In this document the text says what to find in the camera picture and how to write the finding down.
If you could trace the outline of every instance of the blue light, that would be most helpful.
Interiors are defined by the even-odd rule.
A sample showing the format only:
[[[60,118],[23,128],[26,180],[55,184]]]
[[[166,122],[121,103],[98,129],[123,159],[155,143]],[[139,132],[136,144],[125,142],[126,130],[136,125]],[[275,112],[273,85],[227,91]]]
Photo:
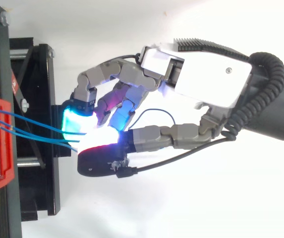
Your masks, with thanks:
[[[62,130],[68,132],[88,133],[96,128],[98,119],[95,113],[90,117],[80,116],[73,112],[70,108],[66,108],[62,117]],[[83,135],[63,134],[66,140],[81,140]],[[69,143],[73,147],[78,147],[77,143]]]
[[[63,134],[66,140],[79,140],[79,143],[69,144],[78,149],[78,153],[83,150],[115,144],[118,141],[118,131],[110,126],[97,128],[98,118],[95,113],[90,117],[80,116],[67,108],[63,112],[62,130],[69,132],[82,132],[86,135]]]
[[[91,130],[83,135],[78,144],[78,153],[83,150],[102,145],[116,144],[118,141],[118,131],[110,126],[104,126]]]

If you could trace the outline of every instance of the robotic hand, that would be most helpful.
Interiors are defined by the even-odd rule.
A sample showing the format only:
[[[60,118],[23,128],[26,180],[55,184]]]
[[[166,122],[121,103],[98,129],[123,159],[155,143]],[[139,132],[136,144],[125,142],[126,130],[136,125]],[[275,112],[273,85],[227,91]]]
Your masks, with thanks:
[[[123,59],[129,57],[136,63]],[[95,107],[96,86],[115,78],[119,82]],[[159,87],[196,99],[196,109],[208,106],[200,125],[151,125],[124,131],[148,93]],[[128,177],[234,141],[242,128],[284,140],[284,65],[269,53],[247,57],[212,42],[179,39],[144,47],[141,54],[115,58],[80,73],[78,86],[64,106],[86,117],[95,113],[98,125],[105,124],[111,109],[118,107],[109,123],[118,131],[118,139],[78,151],[78,171],[91,177]],[[220,134],[223,139],[211,141]],[[88,136],[91,140],[98,137]],[[128,166],[127,153],[168,146],[190,151],[143,168]]]

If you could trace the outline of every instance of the black cylinder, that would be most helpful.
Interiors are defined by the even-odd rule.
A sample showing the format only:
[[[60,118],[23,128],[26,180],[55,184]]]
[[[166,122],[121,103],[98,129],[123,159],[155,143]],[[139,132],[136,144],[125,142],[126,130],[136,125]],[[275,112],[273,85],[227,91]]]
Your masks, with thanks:
[[[262,67],[253,67],[249,85],[240,98],[238,108],[253,98],[268,82],[267,74]],[[245,129],[284,140],[284,89],[258,116],[253,118]]]

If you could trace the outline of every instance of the black metal bracket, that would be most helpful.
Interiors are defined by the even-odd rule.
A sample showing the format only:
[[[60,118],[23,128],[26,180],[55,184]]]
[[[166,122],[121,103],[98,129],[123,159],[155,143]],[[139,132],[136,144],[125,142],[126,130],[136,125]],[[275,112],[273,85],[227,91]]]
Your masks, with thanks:
[[[60,106],[55,105],[53,50],[47,44],[34,46],[32,38],[10,39],[11,52],[25,50],[25,57],[11,58],[13,73],[17,79],[20,93],[15,94],[14,112],[38,122],[61,128]],[[24,113],[21,100],[29,103]],[[20,129],[30,129],[31,133],[47,137],[63,139],[60,133],[15,120]],[[60,210],[58,157],[70,156],[71,151],[65,147],[44,142],[32,143],[17,137],[17,156],[19,165],[19,190],[22,221],[37,220],[37,211],[47,210],[48,215],[56,215]],[[38,152],[43,165],[35,164]]]

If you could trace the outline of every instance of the white background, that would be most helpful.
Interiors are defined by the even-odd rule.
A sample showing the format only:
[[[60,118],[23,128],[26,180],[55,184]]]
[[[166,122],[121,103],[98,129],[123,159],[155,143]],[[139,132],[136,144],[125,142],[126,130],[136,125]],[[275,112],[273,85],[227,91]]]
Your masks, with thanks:
[[[58,104],[69,98],[79,72],[175,37],[211,40],[247,55],[271,52],[284,62],[284,0],[0,0],[0,5],[10,11],[11,37],[35,37],[55,49]],[[99,95],[109,88],[100,88]],[[154,93],[139,113],[158,106],[177,123],[198,122],[204,111],[181,104],[165,103]],[[171,125],[167,115],[147,113],[137,126]],[[164,149],[130,159],[133,166],[146,165],[179,153]],[[23,223],[24,238],[284,238],[284,142],[242,131],[236,142],[124,179],[83,177],[76,165],[75,154],[59,159],[61,211],[54,217],[40,212],[38,221]]]

